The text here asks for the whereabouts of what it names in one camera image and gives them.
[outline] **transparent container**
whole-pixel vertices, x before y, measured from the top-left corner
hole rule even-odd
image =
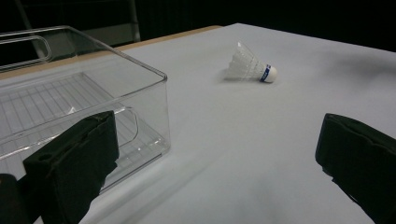
[[[170,148],[166,74],[67,26],[0,34],[0,173],[113,110],[120,157],[102,193]]]

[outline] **container handle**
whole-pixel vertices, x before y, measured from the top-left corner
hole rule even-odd
[[[21,37],[21,38],[0,40],[0,49],[5,49],[4,50],[5,52],[1,52],[1,53],[6,54],[5,56],[7,57],[7,56],[9,56],[10,53],[15,54],[16,51],[23,51],[21,49],[18,49],[18,47],[22,46],[22,45],[20,45],[20,43],[23,41],[31,41],[33,48],[35,50],[36,58],[28,59],[28,60],[22,61],[22,62],[15,62],[15,63],[8,63],[8,64],[1,64],[1,62],[0,62],[0,71],[18,68],[18,67],[22,67],[22,66],[25,66],[28,64],[33,64],[33,63],[44,63],[44,62],[47,62],[51,58],[51,50],[50,50],[49,43],[47,42],[46,39],[44,39],[42,36],[39,36],[39,35],[31,35],[31,36]]]

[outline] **black rubber pad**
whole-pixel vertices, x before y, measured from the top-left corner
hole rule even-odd
[[[30,223],[17,179],[13,175],[0,174],[0,223]]]
[[[396,140],[347,117],[326,114],[316,161],[375,223],[396,223]]]
[[[37,205],[47,223],[79,223],[119,157],[113,111],[87,117],[23,161],[39,185]]]

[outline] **shuttlecock cork base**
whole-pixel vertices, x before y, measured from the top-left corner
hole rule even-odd
[[[227,69],[228,79],[274,82],[276,77],[276,68],[259,61],[247,46],[238,42],[236,53],[233,55],[233,59]]]

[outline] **white shuttlecock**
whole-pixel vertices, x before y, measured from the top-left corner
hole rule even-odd
[[[236,53],[227,70],[227,78],[236,80],[259,80],[260,82],[273,82],[276,79],[276,68],[263,63],[248,49],[238,42]]]

